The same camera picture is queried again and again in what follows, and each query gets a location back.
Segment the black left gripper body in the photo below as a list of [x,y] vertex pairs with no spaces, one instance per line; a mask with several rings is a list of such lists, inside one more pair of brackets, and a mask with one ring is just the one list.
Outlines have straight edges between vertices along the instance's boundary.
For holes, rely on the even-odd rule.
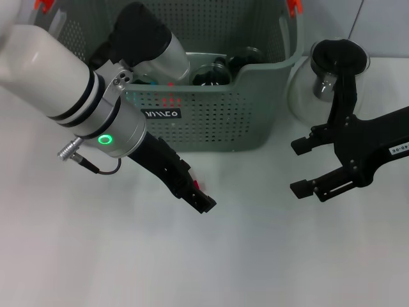
[[178,188],[179,155],[162,138],[147,132],[142,143],[128,157],[159,178],[172,194],[189,188]]

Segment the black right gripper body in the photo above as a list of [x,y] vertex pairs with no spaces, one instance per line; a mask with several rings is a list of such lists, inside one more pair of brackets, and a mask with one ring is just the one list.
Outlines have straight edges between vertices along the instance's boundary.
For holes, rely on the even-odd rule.
[[355,115],[341,129],[334,152],[355,187],[366,187],[384,164],[408,157],[408,108],[372,120]]

